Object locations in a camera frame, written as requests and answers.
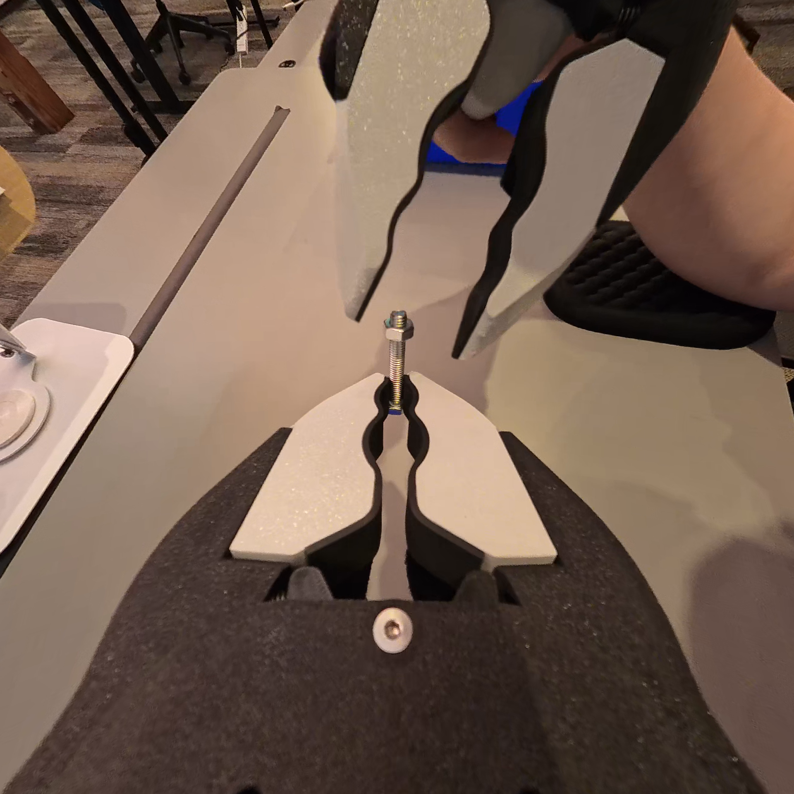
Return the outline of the black desk leg frame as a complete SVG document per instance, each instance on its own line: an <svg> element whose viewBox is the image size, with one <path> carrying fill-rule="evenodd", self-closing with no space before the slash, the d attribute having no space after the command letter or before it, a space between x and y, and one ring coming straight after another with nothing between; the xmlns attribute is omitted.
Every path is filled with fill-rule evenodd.
<svg viewBox="0 0 794 794"><path fill-rule="evenodd" d="M134 22L132 2L36 1L35 4L118 115L126 138L143 153L145 160L150 158L168 135L160 116L180 119L195 100L180 97L168 81ZM129 57L136 60L154 92L153 100L144 97L131 69L115 55L89 11L90 6L108 20Z"/></svg>

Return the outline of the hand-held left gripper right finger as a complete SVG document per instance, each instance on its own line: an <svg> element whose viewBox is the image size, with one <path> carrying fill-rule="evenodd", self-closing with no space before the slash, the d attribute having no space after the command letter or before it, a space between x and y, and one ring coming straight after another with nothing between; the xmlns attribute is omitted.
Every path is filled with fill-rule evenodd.
<svg viewBox="0 0 794 794"><path fill-rule="evenodd" d="M419 372L405 379L408 557L439 581L551 564L557 550L495 425Z"/></svg>

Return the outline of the steel bolt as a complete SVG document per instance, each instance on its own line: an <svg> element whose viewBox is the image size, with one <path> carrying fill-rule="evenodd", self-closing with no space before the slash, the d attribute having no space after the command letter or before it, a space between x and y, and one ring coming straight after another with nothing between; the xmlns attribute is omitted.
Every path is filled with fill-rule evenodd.
<svg viewBox="0 0 794 794"><path fill-rule="evenodd" d="M392 311L389 317L406 317L404 310ZM389 348L389 378L391 381L391 398L389 413L402 414L402 381L404 376L406 342L388 342Z"/></svg>

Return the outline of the black mesh elbow pad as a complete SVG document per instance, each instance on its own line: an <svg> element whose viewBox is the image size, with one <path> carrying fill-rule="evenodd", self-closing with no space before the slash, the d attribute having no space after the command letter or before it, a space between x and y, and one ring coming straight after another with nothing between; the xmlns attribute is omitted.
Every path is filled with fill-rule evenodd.
<svg viewBox="0 0 794 794"><path fill-rule="evenodd" d="M600 225L543 300L581 330L691 349L759 342L776 313L714 295L671 272L627 221Z"/></svg>

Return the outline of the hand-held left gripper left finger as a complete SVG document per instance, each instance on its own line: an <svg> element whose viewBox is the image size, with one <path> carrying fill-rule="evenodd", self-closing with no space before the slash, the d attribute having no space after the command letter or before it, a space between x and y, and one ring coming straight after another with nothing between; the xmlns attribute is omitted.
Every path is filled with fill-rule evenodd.
<svg viewBox="0 0 794 794"><path fill-rule="evenodd" d="M230 545L237 560L368 580L381 542L383 375L329 397L294 423Z"/></svg>

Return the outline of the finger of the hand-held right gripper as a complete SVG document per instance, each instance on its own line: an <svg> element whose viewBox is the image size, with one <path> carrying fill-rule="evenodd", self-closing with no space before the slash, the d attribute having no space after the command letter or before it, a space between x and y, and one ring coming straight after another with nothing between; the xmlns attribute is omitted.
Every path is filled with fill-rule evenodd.
<svg viewBox="0 0 794 794"><path fill-rule="evenodd" d="M462 103L490 33L485 1L335 6L338 272L351 320L372 300L432 134Z"/></svg>
<svg viewBox="0 0 794 794"><path fill-rule="evenodd" d="M504 175L509 203L465 305L455 359L497 341L581 252L664 65L624 38L565 59L533 93Z"/></svg>

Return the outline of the person's right hand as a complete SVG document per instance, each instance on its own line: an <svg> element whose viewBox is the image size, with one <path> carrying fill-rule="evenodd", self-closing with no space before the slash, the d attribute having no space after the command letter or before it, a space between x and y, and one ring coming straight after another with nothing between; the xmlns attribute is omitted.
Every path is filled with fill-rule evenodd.
<svg viewBox="0 0 794 794"><path fill-rule="evenodd" d="M515 137L501 128L495 116L471 118L456 110L433 132L433 143L463 164L504 165Z"/></svg>

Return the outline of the person's right forearm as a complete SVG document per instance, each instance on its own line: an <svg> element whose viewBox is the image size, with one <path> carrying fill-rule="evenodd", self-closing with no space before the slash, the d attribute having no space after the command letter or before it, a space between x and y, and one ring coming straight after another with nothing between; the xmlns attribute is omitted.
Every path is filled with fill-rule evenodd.
<svg viewBox="0 0 794 794"><path fill-rule="evenodd" d="M699 103L623 209L682 279L737 303L793 310L793 104L735 30Z"/></svg>

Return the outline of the black office chair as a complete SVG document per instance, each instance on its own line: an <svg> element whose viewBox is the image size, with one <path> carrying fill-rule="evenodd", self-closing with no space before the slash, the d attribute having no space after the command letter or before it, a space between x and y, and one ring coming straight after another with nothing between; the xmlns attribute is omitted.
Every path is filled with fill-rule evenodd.
<svg viewBox="0 0 794 794"><path fill-rule="evenodd" d="M155 1L154 4L158 16L153 27L144 37L144 44L152 54L157 55L164 52L163 40L167 39L171 42L178 65L178 80L182 85L189 86L192 82L182 53L183 33L199 34L208 41L218 38L227 55L234 55L237 52L234 36L221 27L211 24L209 17L173 12L164 1Z"/></svg>

